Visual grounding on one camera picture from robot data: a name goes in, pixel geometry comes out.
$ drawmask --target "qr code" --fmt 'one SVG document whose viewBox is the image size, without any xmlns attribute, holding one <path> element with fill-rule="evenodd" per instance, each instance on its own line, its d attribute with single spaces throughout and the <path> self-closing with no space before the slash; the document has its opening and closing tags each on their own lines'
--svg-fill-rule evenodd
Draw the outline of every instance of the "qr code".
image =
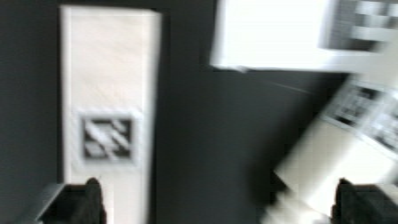
<svg viewBox="0 0 398 224">
<path fill-rule="evenodd" d="M 378 96 L 378 90 L 351 85 L 335 100 L 328 117 L 344 125 L 355 126 L 373 107 Z"/>
<path fill-rule="evenodd" d="M 394 152 L 398 152 L 398 101 L 378 112 L 369 124 L 369 137 Z"/>
<path fill-rule="evenodd" d="M 81 152 L 85 161 L 120 161 L 133 158 L 133 119 L 81 118 Z"/>
</svg>

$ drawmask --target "printed pattern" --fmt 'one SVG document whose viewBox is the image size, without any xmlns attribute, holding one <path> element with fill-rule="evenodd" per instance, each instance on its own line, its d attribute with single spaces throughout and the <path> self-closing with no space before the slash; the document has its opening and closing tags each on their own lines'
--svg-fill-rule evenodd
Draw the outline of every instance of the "printed pattern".
<svg viewBox="0 0 398 224">
<path fill-rule="evenodd" d="M 385 148 L 398 152 L 398 100 L 392 99 L 385 106 L 371 119 L 365 134 Z"/>
<path fill-rule="evenodd" d="M 373 50 L 387 43 L 398 27 L 398 1 L 341 0 L 332 18 L 326 47 L 344 50 Z"/>
<path fill-rule="evenodd" d="M 87 161 L 129 160 L 133 156 L 133 121 L 129 118 L 81 119 L 81 151 Z"/>
<path fill-rule="evenodd" d="M 326 116 L 342 125 L 357 126 L 374 104 L 380 92 L 374 89 L 350 85 L 334 101 Z"/>
</svg>

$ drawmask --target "dark surface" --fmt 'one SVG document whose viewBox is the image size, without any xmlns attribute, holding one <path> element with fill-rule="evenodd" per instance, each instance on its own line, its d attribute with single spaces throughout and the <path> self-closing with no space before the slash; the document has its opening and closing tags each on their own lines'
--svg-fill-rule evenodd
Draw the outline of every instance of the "dark surface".
<svg viewBox="0 0 398 224">
<path fill-rule="evenodd" d="M 376 185 L 351 185 L 339 180 L 332 224 L 398 223 L 398 205 Z"/>
<path fill-rule="evenodd" d="M 0 223 L 56 182 L 56 2 L 0 2 Z"/>
<path fill-rule="evenodd" d="M 271 168 L 344 75 L 209 68 L 213 0 L 69 2 L 165 13 L 151 223 L 254 224 Z M 56 7 L 23 3 L 0 5 L 0 223 L 56 178 Z"/>
</svg>

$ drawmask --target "black background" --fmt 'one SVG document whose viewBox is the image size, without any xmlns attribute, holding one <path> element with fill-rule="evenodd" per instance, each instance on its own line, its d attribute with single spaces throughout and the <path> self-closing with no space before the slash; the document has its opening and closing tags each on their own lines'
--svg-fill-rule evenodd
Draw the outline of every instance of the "black background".
<svg viewBox="0 0 398 224">
<path fill-rule="evenodd" d="M 69 3 L 163 13 L 151 223 L 257 223 L 271 168 L 346 76 L 207 66 L 213 0 Z M 0 3 L 0 223 L 62 179 L 56 5 Z"/>
</svg>

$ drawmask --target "white object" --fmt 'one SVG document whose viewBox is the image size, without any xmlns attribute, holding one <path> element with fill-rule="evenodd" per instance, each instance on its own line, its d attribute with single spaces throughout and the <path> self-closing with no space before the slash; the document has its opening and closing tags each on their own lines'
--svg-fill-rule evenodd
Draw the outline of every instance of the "white object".
<svg viewBox="0 0 398 224">
<path fill-rule="evenodd" d="M 334 0 L 220 0 L 211 66 L 351 71 L 376 53 L 319 47 L 334 4 Z"/>
<path fill-rule="evenodd" d="M 60 9 L 63 181 L 78 184 L 95 177 L 103 187 L 106 223 L 142 224 L 159 14 L 151 10 L 71 5 Z M 131 157 L 115 153 L 117 147 Z M 103 162 L 88 161 L 99 157 Z"/>
</svg>

